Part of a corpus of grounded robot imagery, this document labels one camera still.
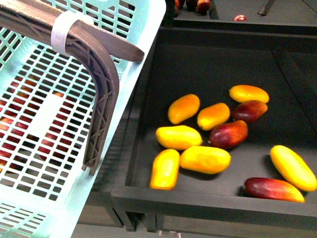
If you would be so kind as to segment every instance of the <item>red fruit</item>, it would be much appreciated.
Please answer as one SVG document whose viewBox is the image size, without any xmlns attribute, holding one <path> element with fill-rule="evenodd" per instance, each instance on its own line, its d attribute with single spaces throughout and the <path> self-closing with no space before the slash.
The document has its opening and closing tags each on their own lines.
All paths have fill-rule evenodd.
<svg viewBox="0 0 317 238">
<path fill-rule="evenodd" d="M 62 120 L 67 120 L 66 116 L 63 116 L 62 114 L 59 114 L 59 113 L 57 113 L 56 117 Z"/>
<path fill-rule="evenodd" d="M 11 153 L 6 152 L 4 150 L 0 150 L 0 156 L 6 157 L 6 158 L 10 158 L 11 157 Z"/>
<path fill-rule="evenodd" d="M 16 146 L 11 145 L 11 144 L 8 144 L 8 143 L 4 143 L 4 144 L 2 145 L 2 147 L 5 148 L 5 149 L 8 149 L 8 150 L 12 150 L 12 151 L 14 151 L 15 148 L 16 148 Z"/>
<path fill-rule="evenodd" d="M 76 102 L 75 99 L 73 99 L 73 98 L 71 98 L 71 97 L 69 97 L 69 96 L 67 96 L 66 99 L 67 99 L 67 100 L 70 100 L 71 102 Z M 69 107 L 69 108 L 73 108 L 73 107 L 74 107 L 74 105 L 72 105 L 72 104 L 70 104 L 70 103 L 68 103 L 68 102 L 64 102 L 63 105 L 66 106 L 66 107 Z"/>
<path fill-rule="evenodd" d="M 17 87 L 19 86 L 19 83 L 17 83 L 17 82 L 12 82 L 12 83 L 11 83 L 11 86 L 17 88 Z M 14 93 L 14 91 L 15 91 L 15 89 L 10 88 L 10 93 Z"/>
<path fill-rule="evenodd" d="M 5 112 L 4 112 L 4 114 L 5 115 L 8 115 L 8 116 L 11 116 L 11 117 L 15 117 L 17 114 L 15 113 L 15 112 L 13 112 L 13 111 L 11 111 L 11 110 L 5 110 Z"/>
<path fill-rule="evenodd" d="M 177 17 L 179 15 L 179 9 L 177 6 L 174 6 L 174 17 Z"/>
<path fill-rule="evenodd" d="M 19 142 L 20 142 L 20 139 L 19 139 L 19 138 L 16 138 L 16 137 L 11 136 L 11 135 L 8 136 L 6 140 L 7 140 L 7 141 L 14 142 L 14 143 L 19 143 Z"/>
<path fill-rule="evenodd" d="M 2 165 L 2 166 L 5 166 L 7 164 L 7 161 L 6 160 L 2 160 L 2 159 L 0 159 L 0 165 Z"/>
<path fill-rule="evenodd" d="M 186 0 L 186 7 L 189 11 L 194 11 L 197 7 L 198 0 Z"/>
<path fill-rule="evenodd" d="M 5 106 L 6 102 L 3 100 L 0 100 L 0 106 Z"/>
<path fill-rule="evenodd" d="M 205 15 L 210 8 L 210 0 L 199 0 L 197 2 L 197 11 Z"/>
<path fill-rule="evenodd" d="M 38 151 L 40 151 L 40 152 L 42 152 L 42 153 L 44 153 L 44 154 L 49 154 L 50 153 L 50 151 L 51 150 L 49 150 L 49 149 L 47 149 L 47 148 L 45 148 L 45 147 L 42 147 L 42 146 L 39 146 L 39 148 L 38 148 Z M 39 155 L 40 157 L 41 157 L 41 159 L 42 160 L 46 160 L 46 156 L 44 156 L 44 155 Z"/>
<path fill-rule="evenodd" d="M 13 101 L 16 102 L 16 103 L 18 103 L 18 104 L 22 104 L 22 105 L 25 104 L 25 101 L 22 100 L 22 99 L 20 99 L 20 98 L 13 98 Z"/>
<path fill-rule="evenodd" d="M 28 84 L 28 85 L 31 85 L 31 86 L 33 86 L 33 87 L 36 86 L 36 83 L 35 83 L 35 82 L 32 82 L 31 80 L 28 80 L 28 79 L 25 81 L 25 83 Z"/>
<path fill-rule="evenodd" d="M 27 92 L 29 92 L 29 93 L 31 93 L 31 92 L 33 91 L 32 88 L 29 88 L 29 87 L 24 86 L 24 85 L 21 87 L 21 89 L 24 90 L 24 91 L 27 91 Z"/>
<path fill-rule="evenodd" d="M 12 123 L 13 123 L 13 120 L 12 120 L 12 119 L 9 119 L 9 118 L 2 118 L 0 121 L 1 121 L 1 122 L 5 122 L 5 123 L 8 123 L 8 124 L 12 124 Z M 9 130 L 9 126 L 0 123 L 0 138 L 3 138 L 3 137 L 4 137 L 4 133 L 1 132 L 2 130 L 3 130 L 3 131 L 8 131 L 8 130 Z"/>
<path fill-rule="evenodd" d="M 177 7 L 177 9 L 179 9 L 179 0 L 175 0 L 175 7 Z"/>
<path fill-rule="evenodd" d="M 243 120 L 246 123 L 255 122 L 267 111 L 267 105 L 258 100 L 246 101 L 238 105 L 231 117 L 235 120 Z"/>
<path fill-rule="evenodd" d="M 64 94 L 63 93 L 59 93 L 59 92 L 54 93 L 54 95 L 59 96 L 61 98 L 64 97 Z"/>
<path fill-rule="evenodd" d="M 31 123 L 31 122 L 32 122 L 32 119 L 27 118 L 27 117 L 25 117 L 25 116 L 20 116 L 20 119 L 21 119 L 22 121 L 27 122 L 27 123 Z"/>
<path fill-rule="evenodd" d="M 234 17 L 233 20 L 234 20 L 234 21 L 248 21 L 248 20 L 247 20 L 247 17 L 244 16 L 244 15 L 237 15 L 237 16 Z"/>
<path fill-rule="evenodd" d="M 66 145 L 71 145 L 71 141 L 70 140 L 67 140 L 67 139 L 60 139 L 60 142 L 63 143 L 63 144 L 66 144 Z"/>
<path fill-rule="evenodd" d="M 248 136 L 248 126 L 242 120 L 215 126 L 209 135 L 209 145 L 221 149 L 237 146 Z"/>
<path fill-rule="evenodd" d="M 39 99 L 39 98 L 36 98 L 36 97 L 33 97 L 31 100 L 32 100 L 33 102 L 38 103 L 38 104 L 42 104 L 42 103 L 43 103 L 43 100 L 42 100 L 42 99 Z"/>
<path fill-rule="evenodd" d="M 50 130 L 50 131 L 53 131 L 53 132 L 56 132 L 56 133 L 58 133 L 58 134 L 61 132 L 60 129 L 58 129 L 58 128 L 56 128 L 56 127 L 53 127 L 53 126 L 50 126 L 50 127 L 49 127 L 49 130 Z"/>
<path fill-rule="evenodd" d="M 273 178 L 249 178 L 244 183 L 245 191 L 253 197 L 305 202 L 301 192 L 290 183 Z"/>
<path fill-rule="evenodd" d="M 54 125 L 58 125 L 58 126 L 60 126 L 60 127 L 63 127 L 65 124 L 64 123 L 62 123 L 62 122 L 60 122 L 60 121 L 58 121 L 58 120 L 53 120 L 53 124 Z"/>
<path fill-rule="evenodd" d="M 34 75 L 30 75 L 29 78 L 35 80 L 35 81 L 39 81 L 40 79 Z"/>
</svg>

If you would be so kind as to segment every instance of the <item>produce display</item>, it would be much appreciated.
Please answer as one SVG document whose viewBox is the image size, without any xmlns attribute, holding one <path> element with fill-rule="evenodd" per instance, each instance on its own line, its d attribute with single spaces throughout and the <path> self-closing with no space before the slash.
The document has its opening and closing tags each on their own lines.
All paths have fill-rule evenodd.
<svg viewBox="0 0 317 238">
<path fill-rule="evenodd" d="M 167 117 L 172 125 L 156 130 L 157 142 L 166 150 L 154 159 L 150 188 L 172 190 L 176 186 L 176 168 L 214 175 L 230 166 L 234 158 L 228 149 L 239 146 L 248 138 L 248 124 L 256 125 L 268 111 L 269 95 L 257 86 L 236 85 L 229 89 L 228 96 L 240 104 L 229 108 L 219 102 L 200 109 L 201 101 L 194 94 L 171 103 Z M 195 115 L 201 131 L 186 125 L 186 120 Z M 201 133 L 206 131 L 209 133 L 208 146 L 202 145 Z M 267 153 L 285 180 L 249 178 L 243 184 L 245 194 L 255 198 L 305 202 L 302 192 L 315 191 L 317 179 L 304 159 L 282 145 L 273 146 Z"/>
<path fill-rule="evenodd" d="M 11 93 L 14 93 L 17 90 L 16 88 L 18 88 L 20 86 L 20 84 L 21 84 L 20 82 L 22 82 L 22 80 L 23 80 L 23 78 L 18 77 L 18 78 L 16 78 L 16 81 L 19 81 L 19 83 L 16 82 L 16 81 L 11 83 L 11 87 L 9 87 L 9 90 L 10 90 Z M 13 101 L 16 102 L 17 104 L 24 105 L 26 103 L 26 101 L 24 101 L 22 98 L 28 99 L 30 97 L 29 93 L 31 93 L 33 91 L 32 87 L 35 87 L 37 85 L 36 81 L 39 81 L 39 79 L 37 77 L 34 77 L 34 76 L 30 75 L 29 79 L 26 79 L 24 81 L 23 85 L 20 86 L 20 90 L 16 92 L 17 96 L 13 98 Z M 64 97 L 64 94 L 59 93 L 59 92 L 55 92 L 54 95 L 56 95 L 58 97 Z M 69 96 L 67 96 L 66 99 L 71 101 L 71 102 L 74 101 L 74 99 L 69 97 Z M 37 97 L 33 97 L 31 99 L 31 101 L 36 102 L 38 104 L 41 104 L 43 102 L 41 99 L 39 99 Z M 5 102 L 4 100 L 0 100 L 0 112 L 4 109 L 4 107 L 2 107 L 2 106 L 6 106 L 6 104 L 7 104 L 7 102 Z M 3 116 L 3 117 L 0 118 L 0 139 L 4 138 L 4 132 L 9 130 L 11 124 L 14 124 L 18 128 L 21 128 L 21 130 L 16 129 L 16 128 L 12 129 L 11 133 L 15 134 L 17 136 L 16 137 L 8 136 L 7 139 L 6 139 L 8 143 L 4 143 L 2 145 L 2 148 L 5 148 L 5 149 L 7 149 L 9 151 L 14 151 L 16 149 L 16 146 L 14 146 L 14 144 L 15 143 L 19 143 L 20 137 L 22 137 L 24 135 L 25 130 L 28 129 L 29 124 L 32 122 L 31 118 L 33 118 L 35 116 L 35 114 L 36 114 L 36 112 L 34 112 L 34 111 L 24 110 L 24 113 L 30 115 L 30 118 L 26 117 L 26 116 L 19 116 L 19 118 L 17 118 L 18 117 L 18 112 L 22 110 L 22 108 L 20 106 L 18 106 L 17 104 L 10 104 L 5 109 L 5 112 L 4 112 L 4 115 L 7 115 L 8 117 Z M 63 105 L 66 108 L 67 107 L 68 108 L 73 108 L 74 107 L 71 103 L 68 103 L 66 101 L 63 103 Z M 35 110 L 39 109 L 39 106 L 37 106 L 36 104 L 33 104 L 33 103 L 28 103 L 27 107 L 35 109 Z M 70 111 L 67 110 L 66 108 L 61 107 L 60 111 L 63 112 L 64 114 L 68 114 L 69 115 Z M 50 131 L 53 131 L 54 133 L 60 134 L 61 130 L 58 129 L 58 126 L 63 127 L 65 125 L 65 123 L 63 123 L 62 121 L 66 121 L 67 120 L 67 116 L 64 116 L 64 115 L 58 113 L 56 115 L 56 118 L 60 119 L 60 120 L 55 120 L 55 119 L 53 120 L 53 124 L 57 125 L 57 127 L 51 126 L 50 127 Z M 59 154 L 58 151 L 67 152 L 68 151 L 68 146 L 71 145 L 71 143 L 72 143 L 71 142 L 72 136 L 69 133 L 64 132 L 63 136 L 68 137 L 69 139 L 61 138 L 58 141 L 58 145 L 56 146 L 56 150 L 57 151 L 54 152 L 54 155 L 57 156 L 57 157 L 59 157 L 59 155 L 60 155 L 60 158 L 63 158 L 63 155 Z M 49 148 L 53 148 L 53 146 L 54 146 L 54 142 L 53 141 L 57 140 L 57 136 L 53 135 L 53 134 L 51 134 L 49 132 L 46 133 L 45 137 L 47 139 L 50 139 L 50 140 L 43 139 L 41 141 L 41 143 L 43 145 L 45 145 L 46 147 L 39 146 L 37 148 L 37 150 L 42 153 L 42 154 L 39 154 L 39 157 L 43 161 L 45 161 L 47 159 L 45 154 L 49 154 L 51 152 L 51 149 L 49 149 Z M 12 153 L 0 149 L 0 156 L 9 159 L 11 157 L 11 155 L 12 155 Z M 14 159 L 16 161 L 20 161 L 20 162 L 24 161 L 24 159 L 19 157 L 19 156 L 15 156 Z M 8 162 L 7 160 L 4 160 L 4 159 L 0 158 L 0 165 L 5 166 L 7 164 L 7 162 Z M 19 170 L 19 171 L 21 171 L 23 169 L 21 166 L 16 165 L 14 163 L 11 163 L 9 165 L 9 167 L 12 168 L 12 169 L 15 169 L 15 170 Z"/>
<path fill-rule="evenodd" d="M 180 9 L 186 5 L 187 11 L 197 11 L 201 15 L 206 15 L 211 6 L 210 0 L 175 0 L 175 17 L 179 15 Z"/>
</svg>

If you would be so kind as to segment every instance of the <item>basket grid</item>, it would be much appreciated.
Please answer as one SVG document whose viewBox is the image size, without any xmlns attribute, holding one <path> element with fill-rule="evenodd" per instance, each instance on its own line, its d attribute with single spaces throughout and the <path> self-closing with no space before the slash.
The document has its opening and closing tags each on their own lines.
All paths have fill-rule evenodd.
<svg viewBox="0 0 317 238">
<path fill-rule="evenodd" d="M 82 12 L 93 18 L 94 24 L 107 30 L 121 38 L 130 39 L 130 28 L 133 23 L 135 6 L 123 0 L 119 1 L 118 6 L 111 6 L 107 9 L 89 3 L 88 0 L 41 0 L 60 10 L 71 10 Z M 122 77 L 128 61 L 112 56 L 117 68 L 119 79 Z"/>
<path fill-rule="evenodd" d="M 6 203 L 0 204 L 0 214 L 3 215 L 0 221 L 0 237 L 10 233 L 15 238 L 30 238 L 47 217 Z"/>
<path fill-rule="evenodd" d="M 5 103 L 0 184 L 57 201 L 73 164 L 81 160 L 78 155 L 89 132 L 95 99 L 91 77 L 75 58 L 39 44 L 6 87 L 0 98 Z M 60 108 L 40 139 L 29 126 L 52 95 L 62 97 Z"/>
<path fill-rule="evenodd" d="M 18 48 L 25 37 L 4 29 L 0 35 L 0 69 L 9 60 L 13 51 Z"/>
</svg>

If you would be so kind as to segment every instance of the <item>black display bin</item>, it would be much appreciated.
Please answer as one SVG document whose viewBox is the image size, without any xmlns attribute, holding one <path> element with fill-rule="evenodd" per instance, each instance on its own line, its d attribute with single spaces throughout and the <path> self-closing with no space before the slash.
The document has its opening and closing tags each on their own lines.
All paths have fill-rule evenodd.
<svg viewBox="0 0 317 238">
<path fill-rule="evenodd" d="M 317 2 L 315 0 L 211 0 L 206 14 L 197 9 L 188 11 L 186 4 L 175 16 L 175 0 L 165 0 L 164 26 L 175 26 L 177 21 L 233 21 L 237 15 L 246 16 L 248 22 L 256 24 L 316 25 Z"/>
<path fill-rule="evenodd" d="M 128 230 L 131 214 L 146 214 L 149 231 L 168 230 L 225 237 L 317 237 L 317 191 L 305 203 L 257 199 L 242 190 L 249 177 L 283 179 L 269 151 L 282 144 L 298 152 L 317 174 L 317 37 L 303 34 L 161 27 L 118 130 L 121 145 L 99 192 L 111 193 Z M 219 175 L 180 169 L 172 191 L 149 189 L 154 157 L 163 148 L 155 130 L 171 123 L 168 106 L 195 93 L 201 108 L 225 102 L 237 84 L 270 95 L 268 112 L 249 125 L 249 136 L 231 149 L 232 162 Z M 183 124 L 199 130 L 196 117 Z M 207 145 L 208 133 L 199 130 Z"/>
</svg>

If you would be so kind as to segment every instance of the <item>mango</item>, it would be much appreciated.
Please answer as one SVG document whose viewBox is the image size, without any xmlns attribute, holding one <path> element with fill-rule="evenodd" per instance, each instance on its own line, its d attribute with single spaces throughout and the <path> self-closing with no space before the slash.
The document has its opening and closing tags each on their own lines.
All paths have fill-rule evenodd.
<svg viewBox="0 0 317 238">
<path fill-rule="evenodd" d="M 186 150 L 203 142 L 199 132 L 186 125 L 159 127 L 156 137 L 162 146 L 174 150 Z"/>
<path fill-rule="evenodd" d="M 150 188 L 172 190 L 177 182 L 179 153 L 173 149 L 161 151 L 154 159 Z"/>
<path fill-rule="evenodd" d="M 209 135 L 209 145 L 221 149 L 237 146 L 248 136 L 248 126 L 242 120 L 218 125 Z"/>
<path fill-rule="evenodd" d="M 302 193 L 286 181 L 273 178 L 249 178 L 245 191 L 252 197 L 292 202 L 305 202 Z"/>
<path fill-rule="evenodd" d="M 255 122 L 267 112 L 267 105 L 259 100 L 250 100 L 238 105 L 231 112 L 235 120 L 243 120 L 246 123 Z"/>
<path fill-rule="evenodd" d="M 208 146 L 192 146 L 180 156 L 180 167 L 209 175 L 217 174 L 230 165 L 230 154 Z"/>
<path fill-rule="evenodd" d="M 263 103 L 269 102 L 269 96 L 265 90 L 251 85 L 236 85 L 230 88 L 229 95 L 238 103 L 250 100 L 259 100 Z"/>
<path fill-rule="evenodd" d="M 225 123 L 230 117 L 230 108 L 225 103 L 216 103 L 202 109 L 197 116 L 197 124 L 202 130 L 211 130 Z"/>
<path fill-rule="evenodd" d="M 270 151 L 271 160 L 280 174 L 302 191 L 315 191 L 317 179 L 303 158 L 283 145 L 276 145 Z"/>
<path fill-rule="evenodd" d="M 177 125 L 195 115 L 200 107 L 200 100 L 195 94 L 188 94 L 173 102 L 167 112 L 169 121 Z"/>
</svg>

